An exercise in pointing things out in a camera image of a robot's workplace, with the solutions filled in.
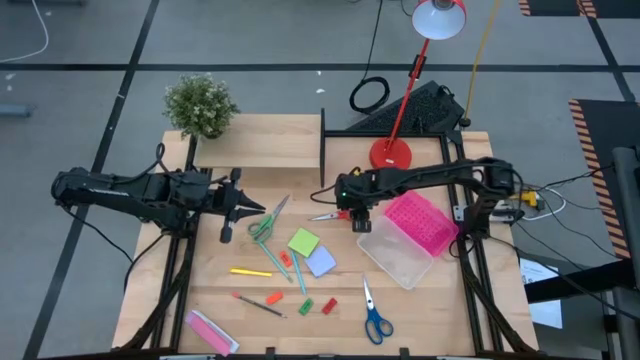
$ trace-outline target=red desk lamp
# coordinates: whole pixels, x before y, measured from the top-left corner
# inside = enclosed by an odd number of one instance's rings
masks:
[[[398,129],[402,123],[405,107],[413,89],[416,77],[422,68],[424,54],[430,40],[445,40],[457,35],[467,20],[467,10],[462,0],[420,0],[413,11],[411,22],[416,31],[425,37],[424,45],[418,56],[407,91],[402,99],[391,136],[379,139],[369,151],[369,160],[374,168],[397,167],[408,169],[411,164],[411,149],[407,143],[398,138]]]

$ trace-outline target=pink eraser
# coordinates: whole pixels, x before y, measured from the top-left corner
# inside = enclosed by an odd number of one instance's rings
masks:
[[[216,349],[220,355],[227,356],[238,350],[238,343],[201,312],[191,310],[185,321],[198,336]]]

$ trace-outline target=clear plastic container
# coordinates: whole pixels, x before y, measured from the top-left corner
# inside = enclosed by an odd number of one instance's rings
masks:
[[[386,216],[373,221],[371,232],[358,238],[358,246],[393,280],[413,289],[433,264],[433,257]]]

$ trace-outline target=yellow highlighter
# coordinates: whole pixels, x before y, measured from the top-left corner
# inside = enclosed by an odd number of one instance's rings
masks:
[[[232,273],[232,274],[271,277],[271,273],[269,273],[269,272],[253,271],[253,270],[247,270],[247,269],[242,269],[242,268],[231,268],[229,270],[229,272]]]

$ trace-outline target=lamp base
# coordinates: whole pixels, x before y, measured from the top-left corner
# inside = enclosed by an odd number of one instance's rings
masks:
[[[411,149],[402,139],[395,139],[391,148],[387,151],[389,138],[378,139],[369,150],[369,161],[375,168],[397,167],[408,169],[411,165]]]

